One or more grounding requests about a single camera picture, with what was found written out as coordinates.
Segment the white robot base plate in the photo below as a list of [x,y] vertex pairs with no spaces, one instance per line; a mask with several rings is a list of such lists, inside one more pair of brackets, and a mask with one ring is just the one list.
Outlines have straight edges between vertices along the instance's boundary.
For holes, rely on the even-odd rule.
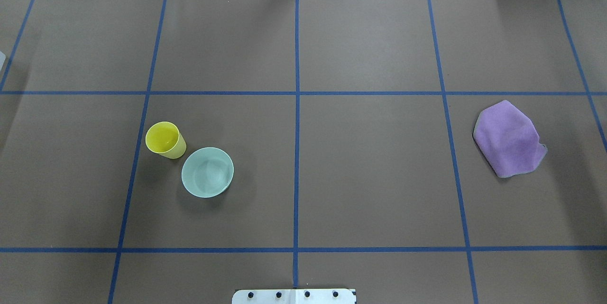
[[354,289],[243,289],[234,293],[232,304],[356,304]]

